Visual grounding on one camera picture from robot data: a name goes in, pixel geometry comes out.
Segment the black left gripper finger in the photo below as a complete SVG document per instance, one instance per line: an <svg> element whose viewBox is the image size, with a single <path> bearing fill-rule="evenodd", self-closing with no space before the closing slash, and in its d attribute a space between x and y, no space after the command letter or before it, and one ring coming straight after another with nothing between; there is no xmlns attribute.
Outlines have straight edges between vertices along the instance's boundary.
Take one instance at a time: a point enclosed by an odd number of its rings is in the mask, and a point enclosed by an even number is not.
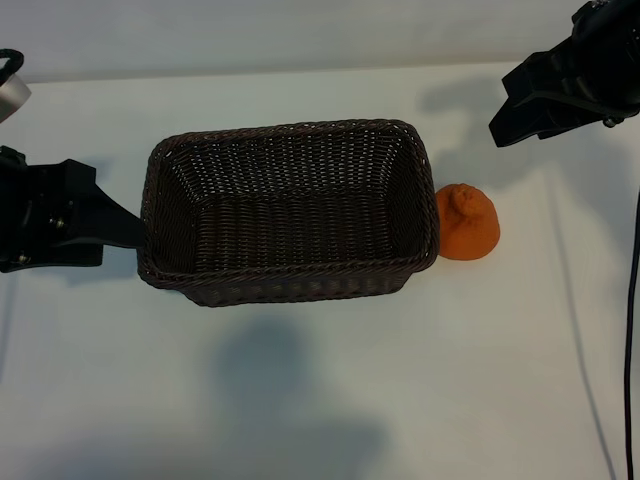
<svg viewBox="0 0 640 480"><path fill-rule="evenodd" d="M92 185L74 200L74 241L119 248L141 248L144 226L140 218Z"/></svg>

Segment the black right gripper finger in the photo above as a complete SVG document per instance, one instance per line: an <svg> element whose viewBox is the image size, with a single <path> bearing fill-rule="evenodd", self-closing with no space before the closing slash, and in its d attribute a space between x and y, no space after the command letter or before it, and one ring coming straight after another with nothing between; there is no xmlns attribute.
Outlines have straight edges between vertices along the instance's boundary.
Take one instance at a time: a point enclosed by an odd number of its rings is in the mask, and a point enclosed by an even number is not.
<svg viewBox="0 0 640 480"><path fill-rule="evenodd" d="M506 104L522 106L534 100L574 104L574 79L575 53L571 48L533 53L502 79Z"/></svg>
<svg viewBox="0 0 640 480"><path fill-rule="evenodd" d="M535 88L503 83L506 101L489 123L497 147L507 147L537 136L551 138L570 130L570 111L564 86Z"/></svg>

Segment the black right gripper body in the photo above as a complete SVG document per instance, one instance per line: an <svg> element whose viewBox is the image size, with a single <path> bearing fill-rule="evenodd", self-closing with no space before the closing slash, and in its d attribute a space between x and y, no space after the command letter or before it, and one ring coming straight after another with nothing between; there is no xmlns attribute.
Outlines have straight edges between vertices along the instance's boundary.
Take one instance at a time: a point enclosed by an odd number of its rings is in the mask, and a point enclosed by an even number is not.
<svg viewBox="0 0 640 480"><path fill-rule="evenodd" d="M578 85L588 107L579 125L618 125L639 114L639 3L588 1L571 17Z"/></svg>

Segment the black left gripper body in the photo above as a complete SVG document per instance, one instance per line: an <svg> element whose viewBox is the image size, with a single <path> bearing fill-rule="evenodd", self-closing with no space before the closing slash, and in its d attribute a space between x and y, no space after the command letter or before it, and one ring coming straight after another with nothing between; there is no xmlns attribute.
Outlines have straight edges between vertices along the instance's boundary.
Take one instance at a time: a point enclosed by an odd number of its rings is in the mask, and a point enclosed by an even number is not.
<svg viewBox="0 0 640 480"><path fill-rule="evenodd" d="M32 165L1 148L1 271L97 267L99 244L68 245L77 201L97 191L96 170L75 160Z"/></svg>

